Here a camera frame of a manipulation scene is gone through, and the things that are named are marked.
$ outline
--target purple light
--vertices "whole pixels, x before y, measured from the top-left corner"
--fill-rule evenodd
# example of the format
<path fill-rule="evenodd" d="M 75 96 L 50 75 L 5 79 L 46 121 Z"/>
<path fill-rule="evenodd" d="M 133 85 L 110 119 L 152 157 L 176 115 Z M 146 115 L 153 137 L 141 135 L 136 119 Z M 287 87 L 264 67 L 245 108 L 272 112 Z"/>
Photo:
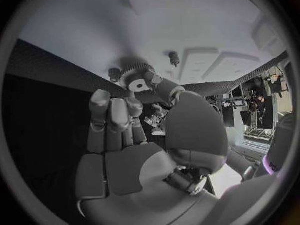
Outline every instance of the purple light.
<path fill-rule="evenodd" d="M 268 161 L 267 161 L 267 155 L 263 157 L 262 159 L 262 164 L 264 166 L 264 169 L 270 174 L 272 175 L 274 173 L 274 171 L 269 167 Z"/>

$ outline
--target metal gear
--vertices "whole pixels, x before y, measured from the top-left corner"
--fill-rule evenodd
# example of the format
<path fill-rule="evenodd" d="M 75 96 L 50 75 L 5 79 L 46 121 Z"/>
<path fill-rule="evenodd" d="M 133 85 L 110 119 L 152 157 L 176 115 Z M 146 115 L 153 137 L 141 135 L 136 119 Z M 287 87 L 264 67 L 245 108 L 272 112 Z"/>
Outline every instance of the metal gear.
<path fill-rule="evenodd" d="M 128 64 L 120 73 L 120 86 L 132 92 L 142 92 L 149 90 L 144 80 L 146 72 L 155 73 L 154 68 L 149 63 L 142 59 L 137 59 L 131 64 Z"/>

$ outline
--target pink light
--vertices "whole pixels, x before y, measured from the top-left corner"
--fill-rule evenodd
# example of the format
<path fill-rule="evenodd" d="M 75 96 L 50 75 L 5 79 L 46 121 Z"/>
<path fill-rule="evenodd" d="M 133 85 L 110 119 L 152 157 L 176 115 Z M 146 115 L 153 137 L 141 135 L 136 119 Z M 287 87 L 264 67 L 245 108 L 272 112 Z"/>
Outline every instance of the pink light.
<path fill-rule="evenodd" d="M 262 159 L 262 164 L 264 166 L 264 169 L 270 174 L 272 175 L 274 173 L 274 171 L 270 168 L 268 161 L 267 161 L 267 155 L 263 157 Z"/>

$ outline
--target gear wheel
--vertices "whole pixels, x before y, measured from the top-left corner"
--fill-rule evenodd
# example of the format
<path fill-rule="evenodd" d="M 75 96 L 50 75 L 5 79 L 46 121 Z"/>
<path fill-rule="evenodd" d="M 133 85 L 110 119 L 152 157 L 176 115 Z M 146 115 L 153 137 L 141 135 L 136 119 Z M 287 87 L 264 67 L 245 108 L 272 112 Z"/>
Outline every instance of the gear wheel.
<path fill-rule="evenodd" d="M 146 72 L 155 73 L 155 70 L 145 60 L 137 59 L 132 64 L 126 65 L 121 71 L 120 86 L 132 92 L 149 90 L 143 77 Z"/>

